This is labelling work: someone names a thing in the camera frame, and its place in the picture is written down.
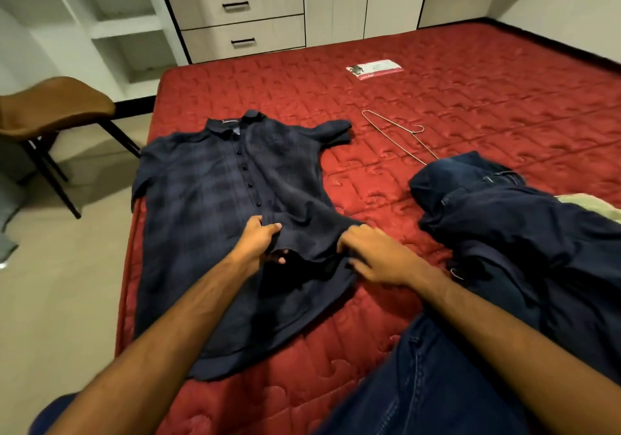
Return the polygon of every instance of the jeans waistband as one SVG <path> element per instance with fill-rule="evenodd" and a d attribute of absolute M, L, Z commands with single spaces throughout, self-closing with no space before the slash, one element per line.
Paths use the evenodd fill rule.
<path fill-rule="evenodd" d="M 499 186 L 526 186 L 526 181 L 513 170 L 507 170 L 505 172 L 492 173 L 483 177 L 481 180 L 477 180 L 465 187 L 457 188 L 457 190 L 451 191 L 444 198 L 442 198 L 442 205 L 447 206 L 453 201 L 475 191 L 486 190 L 487 188 L 499 187 Z"/>

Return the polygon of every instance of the drawer handle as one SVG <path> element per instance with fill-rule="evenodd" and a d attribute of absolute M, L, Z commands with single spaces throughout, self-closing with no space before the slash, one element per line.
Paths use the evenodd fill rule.
<path fill-rule="evenodd" d="M 224 11 L 240 11 L 250 9 L 250 3 L 247 0 L 245 2 L 223 3 L 222 8 L 224 8 Z"/>
<path fill-rule="evenodd" d="M 236 44 L 243 44 L 245 46 L 250 46 L 250 45 L 255 44 L 255 43 L 256 43 L 256 39 L 254 39 L 254 38 L 231 40 L 231 44 L 236 49 L 237 49 L 237 47 L 235 46 Z"/>

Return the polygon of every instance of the black drawer handle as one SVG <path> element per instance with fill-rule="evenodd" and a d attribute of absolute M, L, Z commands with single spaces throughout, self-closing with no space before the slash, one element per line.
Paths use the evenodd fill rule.
<path fill-rule="evenodd" d="M 246 0 L 245 2 L 234 2 L 234 3 L 223 3 L 222 8 L 226 10 L 238 10 L 241 6 L 250 6 L 250 3 Z"/>
<path fill-rule="evenodd" d="M 231 40 L 231 44 L 233 45 L 233 47 L 235 47 L 236 44 L 252 44 L 254 42 L 256 42 L 256 39 L 254 38 L 237 39 L 235 41 Z"/>

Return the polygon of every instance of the mattress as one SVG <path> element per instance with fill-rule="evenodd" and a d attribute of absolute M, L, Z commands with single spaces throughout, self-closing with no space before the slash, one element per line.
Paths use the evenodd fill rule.
<path fill-rule="evenodd" d="M 364 81 L 347 66 L 391 59 L 404 71 Z M 439 157 L 478 150 L 534 187 L 585 192 L 621 206 L 621 78 L 485 23 L 464 23 L 166 72 L 149 140 L 199 131 L 207 117 L 258 109 L 292 125 L 346 118 L 353 141 L 321 157 L 339 212 L 381 227 L 433 264 L 449 255 L 417 227 L 408 180 L 422 168 L 361 115 L 373 110 L 419 134 Z M 405 131 L 384 132 L 424 162 Z M 136 204 L 116 353 L 134 333 L 147 213 Z M 408 290 L 359 283 L 277 354 L 225 380 L 187 381 L 158 434 L 308 434 L 398 341 L 421 310 Z"/>

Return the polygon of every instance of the bed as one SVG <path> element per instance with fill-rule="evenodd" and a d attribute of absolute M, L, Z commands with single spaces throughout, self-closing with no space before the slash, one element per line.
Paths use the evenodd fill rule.
<path fill-rule="evenodd" d="M 404 71 L 360 81 L 345 70 L 381 59 Z M 363 109 L 410 129 L 423 125 L 419 137 L 439 157 L 478 150 L 536 188 L 586 192 L 621 206 L 620 105 L 616 73 L 489 24 L 463 23 L 170 70 L 159 85 L 149 141 L 199 131 L 207 117 L 237 117 L 250 108 L 287 124 L 349 119 L 353 142 L 321 157 L 336 208 L 441 264 L 450 253 L 417 227 L 422 212 L 408 189 L 422 164 L 378 133 Z M 433 160 L 405 131 L 380 125 L 424 162 Z M 117 354 L 132 340 L 146 213 L 139 200 Z M 311 433 L 382 362 L 420 310 L 409 291 L 360 283 L 266 361 L 222 381 L 187 381 L 158 434 Z"/>

